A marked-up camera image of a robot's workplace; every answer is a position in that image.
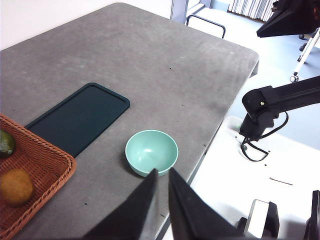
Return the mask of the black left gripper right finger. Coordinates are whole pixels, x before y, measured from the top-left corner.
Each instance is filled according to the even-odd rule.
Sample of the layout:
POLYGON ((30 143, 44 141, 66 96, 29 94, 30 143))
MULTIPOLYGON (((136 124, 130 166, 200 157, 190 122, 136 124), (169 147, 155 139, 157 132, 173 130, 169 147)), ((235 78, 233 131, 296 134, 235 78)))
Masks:
POLYGON ((168 206, 175 240, 250 240, 208 206, 174 169, 169 170, 168 206))

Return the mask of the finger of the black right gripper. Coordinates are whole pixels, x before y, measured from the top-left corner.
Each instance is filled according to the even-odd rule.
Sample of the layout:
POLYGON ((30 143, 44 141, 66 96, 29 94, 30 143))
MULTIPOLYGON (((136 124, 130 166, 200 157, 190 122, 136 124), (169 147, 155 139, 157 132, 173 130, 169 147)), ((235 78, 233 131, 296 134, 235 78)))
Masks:
POLYGON ((308 34, 320 27, 318 0, 277 0, 272 16, 256 31, 260 38, 308 34))

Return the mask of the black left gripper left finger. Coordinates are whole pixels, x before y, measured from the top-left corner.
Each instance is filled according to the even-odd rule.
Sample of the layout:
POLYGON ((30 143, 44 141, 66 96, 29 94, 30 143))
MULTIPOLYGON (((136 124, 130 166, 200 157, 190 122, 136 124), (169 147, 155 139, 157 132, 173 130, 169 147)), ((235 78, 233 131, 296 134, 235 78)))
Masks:
POLYGON ((85 240, 154 240, 158 214, 158 171, 154 168, 115 210, 83 237, 85 240))

